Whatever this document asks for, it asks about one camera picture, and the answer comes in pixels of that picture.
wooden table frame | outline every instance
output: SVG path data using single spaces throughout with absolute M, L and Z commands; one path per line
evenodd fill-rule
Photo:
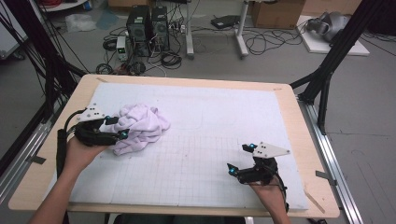
M 101 82 L 148 84 L 162 86 L 208 87 L 239 90 L 273 91 L 286 126 L 295 160 L 301 175 L 308 210 L 289 211 L 290 217 L 338 217 L 340 214 L 327 179 L 316 176 L 324 172 L 317 150 L 304 121 L 295 95 L 288 84 L 185 79 L 166 77 L 115 77 L 87 75 L 79 82 L 75 92 L 54 124 L 37 156 L 47 159 L 44 164 L 32 163 L 29 170 L 8 203 L 13 210 L 36 210 L 41 204 L 55 171 L 57 130 L 75 111 L 87 106 L 96 87 Z M 104 213 L 148 213 L 209 216 L 269 217 L 265 209 L 174 207 L 154 205 L 70 203 L 69 211 Z

metal frame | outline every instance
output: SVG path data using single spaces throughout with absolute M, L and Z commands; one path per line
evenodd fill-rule
M 52 121 L 40 123 L 33 131 L 32 135 L 26 141 L 18 157 L 8 166 L 7 171 L 0 178 L 0 204 L 7 197 L 12 187 L 16 184 L 20 176 L 27 170 L 30 165 L 30 158 L 35 156 L 40 149 L 52 127 Z
M 299 94 L 299 99 L 309 105 L 314 103 L 315 98 L 321 92 L 318 126 L 322 134 L 326 134 L 324 125 L 332 75 L 356 41 L 361 37 L 372 18 L 386 2 L 389 2 L 389 0 L 363 0 L 346 25 L 346 28 L 337 34 L 339 37 L 334 41 L 332 48 L 320 67 L 312 74 L 290 84 L 295 89 L 309 83 L 304 92 Z
M 244 37 L 242 37 L 242 32 L 244 31 L 245 19 L 248 14 L 248 2 L 251 0 L 244 0 L 241 10 L 241 18 L 239 21 L 238 29 L 235 29 L 235 37 L 236 43 L 238 44 L 239 49 L 241 50 L 241 59 L 248 56 L 248 49 L 245 44 Z M 192 15 L 190 15 L 191 0 L 187 0 L 187 27 L 186 27 L 186 48 L 187 48 L 187 57 L 189 59 L 194 59 L 194 46 L 192 43 L 192 33 L 191 33 L 191 19 Z
M 329 178 L 337 180 L 337 185 L 334 186 L 337 190 L 339 199 L 343 205 L 346 217 L 349 223 L 363 223 L 361 220 L 361 214 L 358 210 L 358 206 L 353 200 L 352 194 L 347 186 L 347 182 L 344 179 L 343 172 L 338 164 L 337 158 L 335 158 L 327 135 L 321 133 L 319 126 L 316 124 L 318 120 L 318 112 L 313 105 L 304 105 L 306 114 L 309 117 L 309 121 L 314 130 L 314 135 L 317 138 L 318 145 L 320 147 L 322 158 L 326 161 L 327 170 L 329 171 Z

black cable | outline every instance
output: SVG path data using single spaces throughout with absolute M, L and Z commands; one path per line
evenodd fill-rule
M 180 24 L 183 24 L 183 22 L 184 22 L 184 16 L 183 16 L 183 13 L 181 13 L 180 4 L 178 5 L 178 13 L 180 14 L 180 19 L 179 19 Z
M 32 54 L 32 56 L 37 60 L 38 63 L 40 63 L 41 66 L 44 67 L 43 62 L 40 60 L 40 56 L 38 55 L 38 53 L 34 52 L 28 45 L 24 44 L 24 40 L 23 37 L 21 36 L 21 34 L 14 29 L 14 27 L 12 26 L 12 22 L 11 19 L 8 16 L 8 13 L 6 11 L 5 6 L 2 4 L 2 8 L 3 10 L 6 12 L 7 18 L 0 13 L 0 22 L 3 23 L 3 26 L 8 30 L 8 32 L 15 38 L 15 40 L 17 40 L 17 42 L 19 43 L 19 45 L 21 46 L 22 49 L 24 49 L 25 51 L 29 51 L 30 54 Z
M 103 48 L 108 51 L 115 51 L 117 49 L 117 38 L 106 40 L 103 43 Z
M 66 132 L 67 132 L 67 126 L 69 125 L 70 120 L 71 120 L 75 115 L 84 113 L 85 110 L 86 110 L 86 108 L 85 108 L 85 109 L 82 109 L 82 110 L 78 110 L 78 111 L 74 112 L 73 114 L 71 114 L 71 115 L 69 116 L 69 118 L 67 118 L 66 123 L 64 124 L 64 130 L 65 130 Z
M 171 19 L 169 19 L 169 21 L 173 21 L 173 18 L 174 18 L 175 14 L 176 14 L 176 10 L 177 10 L 177 4 L 175 4 L 175 7 L 173 9 L 171 9 L 171 11 L 173 11 L 173 14 L 171 16 Z
M 113 68 L 107 63 L 100 63 L 96 66 L 96 74 L 103 74 L 106 71 L 107 74 L 112 74 L 114 72 Z
M 288 187 L 285 186 L 285 183 L 283 182 L 282 178 L 280 177 L 280 175 L 279 175 L 279 173 L 277 171 L 273 170 L 271 167 L 269 167 L 267 165 L 264 165 L 263 168 L 265 170 L 267 170 L 271 174 L 271 176 L 273 178 L 274 178 L 274 176 L 276 177 L 279 189 L 280 189 L 280 191 L 282 192 L 282 195 L 283 195 L 283 202 L 285 204 L 286 212 L 289 212 L 289 204 L 286 202 L 286 200 L 287 200 L 286 189 L 288 189 Z M 275 185 L 263 185 L 262 182 L 261 182 L 260 186 L 275 186 Z
M 370 32 L 365 32 L 363 35 L 367 38 L 375 38 L 384 42 L 396 42 L 396 36 L 389 37 L 389 35 L 373 34 Z
M 47 14 L 48 14 L 47 9 L 44 8 L 44 10 L 45 10 L 46 14 L 43 14 L 43 11 L 42 11 L 41 9 L 39 9 L 39 11 L 40 11 L 42 17 L 48 18 L 48 16 L 47 16 Z M 64 39 L 64 36 L 61 34 L 61 32 L 60 32 L 58 29 L 55 28 L 55 26 L 53 25 L 53 23 L 52 23 L 52 21 L 51 21 L 50 19 L 48 19 L 48 21 L 49 21 L 50 27 L 52 28 L 52 31 L 53 31 L 54 33 L 55 33 L 55 32 L 58 33 L 58 35 L 59 35 L 59 36 L 61 37 L 61 39 L 64 41 L 64 43 L 66 44 L 66 46 L 72 51 L 72 53 L 74 54 L 74 56 L 77 58 L 78 62 L 79 62 L 79 63 L 82 65 L 82 67 L 85 69 L 85 71 L 86 71 L 87 73 L 90 73 L 90 71 L 88 70 L 88 68 L 84 65 L 84 63 L 81 61 L 81 59 L 77 56 L 77 54 L 76 54 L 76 53 L 73 51 L 73 49 L 70 47 L 69 43 Z M 62 50 L 62 46 L 61 46 L 61 42 L 59 41 L 57 35 L 54 37 L 54 39 L 56 39 L 56 41 L 58 42 L 58 45 L 57 45 L 57 46 L 58 46 L 58 50 L 61 52 L 63 58 L 65 59 L 64 53 L 63 53 L 63 50 Z
M 175 34 L 175 30 L 172 30 L 172 33 L 169 32 L 169 35 L 172 36 L 172 37 L 176 40 L 177 45 L 178 45 L 177 51 L 173 51 L 173 52 L 174 52 L 175 54 L 179 54 L 180 51 L 181 51 L 181 43 L 180 43 L 180 41 L 178 41 L 178 39 L 177 39 L 177 38 L 178 38 L 177 33 Z
M 44 7 L 44 10 L 45 10 L 46 15 L 44 15 L 44 11 L 42 11 L 41 7 L 39 7 L 38 10 L 42 17 L 47 16 L 47 9 L 45 7 Z M 49 20 L 50 27 L 46 22 L 44 22 L 44 23 L 47 26 L 47 29 L 49 29 L 49 30 L 52 29 L 52 31 L 55 31 L 55 28 L 54 28 L 52 22 L 50 22 L 50 20 Z M 56 36 L 53 37 L 52 39 L 53 39 L 53 42 L 55 42 L 55 45 L 58 47 L 58 50 L 61 53 L 62 57 L 64 58 L 64 52 L 62 51 L 62 47 L 61 47 L 61 43 L 60 43 L 59 39 Z
M 387 53 L 389 53 L 389 54 L 391 54 L 391 55 L 393 55 L 393 56 L 396 56 L 395 53 L 392 53 L 392 52 L 390 52 L 390 51 L 387 50 L 387 49 L 383 49 L 383 48 L 379 47 L 377 44 L 371 42 L 370 40 L 367 40 L 367 39 L 365 39 L 365 38 L 363 38 L 363 37 L 361 37 L 361 39 L 363 39 L 364 41 L 366 41 L 366 42 L 369 43 L 369 44 L 372 44 L 372 45 L 376 46 L 376 47 L 379 48 L 379 49 L 384 50 L 385 52 L 387 52 Z
M 126 29 L 125 26 L 121 26 L 121 27 L 119 27 L 117 29 L 114 29 L 114 30 L 110 31 L 110 33 L 107 36 L 103 37 L 103 40 L 106 41 L 106 40 L 109 40 L 109 39 L 117 39 L 117 37 L 121 36 L 121 34 L 123 32 L 125 32 L 126 30 L 127 29 Z
M 181 66 L 181 61 L 181 57 L 174 52 L 165 52 L 161 56 L 161 65 L 167 69 L 178 69 Z
M 270 49 L 278 49 L 282 47 L 283 45 L 300 45 L 303 43 L 303 37 L 302 34 L 305 33 L 306 30 L 303 30 L 305 28 L 305 25 L 307 24 L 308 21 L 303 21 L 302 23 L 297 25 L 298 33 L 294 34 L 290 31 L 284 31 L 284 30 L 267 30 L 264 32 L 258 32 L 255 30 L 247 30 L 249 33 L 244 33 L 243 35 L 253 35 L 253 37 L 247 38 L 245 41 L 245 44 L 247 46 L 247 49 L 249 52 L 253 55 L 262 55 L 266 51 Z M 254 45 L 257 40 L 260 40 L 263 42 L 263 48 L 262 49 L 254 49 Z
M 187 22 L 189 22 L 189 21 L 192 19 L 192 16 L 194 15 L 196 9 L 198 8 L 200 2 L 201 2 L 201 0 L 198 0 L 198 3 L 197 3 L 197 5 L 195 6 L 195 9 L 194 9 L 194 11 L 192 12 L 192 14 L 190 15 L 189 19 L 186 21 L 186 24 L 187 24 Z

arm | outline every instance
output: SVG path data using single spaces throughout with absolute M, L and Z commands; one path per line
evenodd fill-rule
M 76 137 L 67 143 L 64 170 L 29 223 L 62 223 L 70 194 L 79 174 L 107 147 L 86 147 Z
M 268 210 L 275 224 L 290 224 L 290 219 L 286 213 L 283 194 L 277 185 L 276 177 L 267 186 L 250 184 L 260 201 Z

cable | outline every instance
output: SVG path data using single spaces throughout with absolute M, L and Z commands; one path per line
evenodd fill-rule
M 215 50 L 213 50 L 213 51 L 211 51 L 211 52 L 205 52 L 205 51 L 206 51 L 206 46 L 202 44 L 202 41 L 201 41 L 200 38 L 196 38 L 196 37 L 195 37 L 195 38 L 193 38 L 192 40 L 195 39 L 195 40 L 199 40 L 200 42 L 199 42 L 199 44 L 194 44 L 194 46 L 196 46 L 196 47 L 202 46 L 202 47 L 204 48 L 204 51 L 201 51 L 201 52 L 199 52 L 198 50 L 196 50 L 198 54 L 212 54 L 212 53 L 215 53 L 215 52 L 217 52 L 217 51 L 226 49 L 226 47 L 230 44 L 229 37 L 228 37 L 226 31 L 233 30 L 233 27 L 232 27 L 231 29 L 227 29 L 227 30 L 216 30 L 216 29 L 210 29 L 210 28 L 199 27 L 199 26 L 198 26 L 197 28 L 199 28 L 199 29 L 193 30 L 192 32 L 210 31 L 210 32 L 213 32 L 213 33 L 215 33 L 215 34 L 220 33 L 220 34 L 222 34 L 222 35 L 225 35 L 226 40 L 227 40 L 227 42 L 226 42 L 226 44 L 225 44 L 225 47 L 219 48 L 219 49 L 215 49 Z
M 69 125 L 70 120 L 71 120 L 75 115 L 84 113 L 84 111 L 85 111 L 86 109 L 87 109 L 87 108 L 85 108 L 85 109 L 83 109 L 83 110 L 78 110 L 78 111 L 74 112 L 73 114 L 71 114 L 71 115 L 69 116 L 69 118 L 67 118 L 66 123 L 64 124 L 64 130 L 67 131 L 67 126 Z
M 117 49 L 117 39 L 108 39 L 103 43 L 103 48 L 108 51 L 115 51 Z
M 385 42 L 396 42 L 396 36 L 394 37 L 389 37 L 389 35 L 379 35 L 379 34 L 373 34 L 370 32 L 365 32 L 363 35 L 367 38 L 375 38 L 381 41 Z
M 384 50 L 385 52 L 387 52 L 387 53 L 389 53 L 389 54 L 391 54 L 391 55 L 393 55 L 393 56 L 396 56 L 395 53 L 392 53 L 392 52 L 388 51 L 387 49 L 383 49 L 383 48 L 379 47 L 377 44 L 371 42 L 370 40 L 367 40 L 367 39 L 365 39 L 365 38 L 363 38 L 363 37 L 361 37 L 361 39 L 363 39 L 364 41 L 368 42 L 369 44 L 372 44 L 372 45 L 376 46 L 376 47 L 379 48 L 379 49 Z
M 100 63 L 96 66 L 96 74 L 103 74 L 105 71 L 109 75 L 114 72 L 113 68 L 107 63 Z
M 110 31 L 110 33 L 107 36 L 103 37 L 103 40 L 117 39 L 117 37 L 119 37 L 119 36 L 126 36 L 126 35 L 122 35 L 122 33 L 125 32 L 126 30 L 127 29 L 125 26 L 121 26 L 117 29 L 114 29 L 114 30 Z
M 157 34 L 156 34 L 154 37 L 152 37 L 152 38 L 150 39 L 149 43 L 151 43 L 151 41 L 152 41 L 155 37 L 157 37 Z M 148 58 L 147 58 L 147 62 L 148 62 L 149 64 L 151 64 L 151 66 L 153 66 L 153 67 L 151 67 L 150 69 L 152 69 L 152 68 L 158 68 L 158 69 L 160 69 L 161 71 L 163 71 L 164 76 L 167 77 L 165 70 L 163 70 L 159 65 L 155 65 L 155 64 L 153 64 L 153 63 L 150 61 L 151 58 L 156 58 L 158 55 L 161 55 L 161 47 L 160 47 L 160 52 L 159 52 L 159 54 L 158 54 L 157 56 L 155 56 L 155 57 L 153 57 L 153 55 L 154 55 L 154 53 L 155 53 L 155 45 L 153 46 L 153 49 L 150 49 L 150 51 L 151 51 L 151 55 L 148 56 Z
M 41 8 L 39 7 L 39 12 L 40 12 L 40 14 L 41 14 L 41 16 L 42 16 L 43 18 L 48 18 L 48 17 L 49 17 L 49 16 L 48 16 L 48 11 L 47 11 L 47 9 L 46 9 L 45 7 L 44 7 L 44 11 L 41 10 Z M 56 27 L 53 25 L 52 21 L 51 21 L 50 19 L 48 19 L 48 22 L 49 22 L 50 27 L 52 28 L 53 33 L 56 32 L 56 33 L 61 37 L 62 41 L 66 44 L 66 46 L 70 49 L 70 51 L 72 51 L 73 55 L 77 58 L 77 60 L 79 61 L 79 63 L 80 63 L 80 64 L 82 65 L 82 67 L 85 69 L 85 72 L 90 73 L 90 71 L 88 70 L 88 68 L 84 65 L 84 63 L 81 61 L 81 59 L 77 56 L 77 54 L 76 54 L 76 53 L 73 51 L 73 49 L 70 47 L 69 43 L 64 39 L 64 37 L 63 37 L 63 35 L 60 33 L 60 31 L 59 31 L 58 29 L 56 29 Z M 58 44 L 57 44 L 58 50 L 61 52 L 62 57 L 63 57 L 64 60 L 65 60 L 65 57 L 64 57 L 64 54 L 63 54 L 63 50 L 62 50 L 62 47 L 61 47 L 61 42 L 59 41 L 57 35 L 53 35 L 52 37 L 55 39 L 55 42 L 58 43 Z
M 276 182 L 278 183 L 277 185 L 264 185 L 263 182 L 259 184 L 251 184 L 249 183 L 249 185 L 255 185 L 255 186 L 279 186 L 280 191 L 282 192 L 283 195 L 283 203 L 285 204 L 285 209 L 286 212 L 289 212 L 289 204 L 286 202 L 287 199 L 287 193 L 286 193 L 286 189 L 288 189 L 288 187 L 285 186 L 285 183 L 283 182 L 282 178 L 280 177 L 278 171 L 273 170 L 271 167 L 264 165 L 263 168 L 265 170 L 267 170 L 271 176 L 274 178 L 276 177 Z
M 247 49 L 253 55 L 262 55 L 270 49 L 277 49 L 283 45 L 300 45 L 303 43 L 302 34 L 306 32 L 305 25 L 308 21 L 303 21 L 297 25 L 298 33 L 294 34 L 289 31 L 284 30 L 267 30 L 264 32 L 258 32 L 255 30 L 244 30 L 243 35 L 253 35 L 253 37 L 248 38 L 245 43 Z M 254 49 L 253 46 L 255 42 L 260 40 L 263 42 L 262 49 Z
M 195 6 L 194 11 L 192 12 L 192 14 L 190 15 L 189 19 L 186 21 L 186 24 L 192 19 L 192 16 L 194 15 L 196 9 L 198 8 L 199 4 L 200 4 L 201 0 L 198 0 L 197 5 Z
M 181 61 L 182 61 L 181 57 L 174 52 L 165 52 L 161 56 L 161 65 L 167 69 L 178 69 L 181 66 Z

